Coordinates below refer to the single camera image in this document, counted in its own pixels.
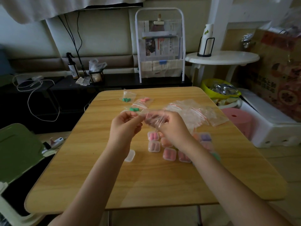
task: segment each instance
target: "white metal rack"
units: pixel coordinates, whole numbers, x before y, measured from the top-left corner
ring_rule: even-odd
[[[135,15],[135,29],[136,29],[136,42],[137,42],[137,54],[138,54],[138,67],[139,67],[139,80],[140,83],[142,83],[142,77],[141,77],[141,63],[140,63],[140,53],[139,53],[139,38],[138,38],[138,20],[137,20],[137,16],[138,13],[140,11],[144,11],[144,10],[177,10],[179,11],[179,13],[182,16],[182,36],[183,36],[183,70],[182,70],[182,81],[184,81],[184,77],[185,77],[185,54],[186,54],[186,47],[185,47],[185,26],[184,26],[184,15],[183,12],[178,9],[178,8],[174,8],[174,7],[158,7],[158,8],[142,8],[139,9],[136,12]]]

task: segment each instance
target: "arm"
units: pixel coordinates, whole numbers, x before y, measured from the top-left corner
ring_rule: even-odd
[[[155,114],[165,116],[168,123],[157,128],[193,161],[234,225],[291,225],[204,149],[189,133],[178,113],[157,111]],[[146,119],[146,123],[151,124],[151,119]]]
[[[107,147],[72,203],[49,225],[82,226],[100,223],[121,165],[129,153],[131,140],[141,130],[142,121],[143,118],[135,112],[123,112],[113,119]]]

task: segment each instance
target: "cardboard box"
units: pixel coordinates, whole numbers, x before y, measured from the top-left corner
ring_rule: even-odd
[[[258,29],[252,42],[260,60],[239,73],[239,83],[301,122],[301,38]]]

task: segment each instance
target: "floor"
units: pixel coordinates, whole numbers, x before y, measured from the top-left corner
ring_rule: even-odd
[[[70,132],[37,135],[44,142],[59,137],[67,138]],[[288,212],[301,225],[301,145],[296,147],[271,147],[259,149],[262,155],[288,182],[285,200],[272,202]],[[204,226],[226,225],[228,216],[220,205],[201,206]],[[107,213],[100,223],[106,225]],[[127,225],[197,225],[196,207],[148,208],[113,211],[113,224]]]

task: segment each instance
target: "white cloth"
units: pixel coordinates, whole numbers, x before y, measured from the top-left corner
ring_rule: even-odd
[[[89,5],[139,3],[145,0],[0,0],[7,13],[18,23],[40,21]]]

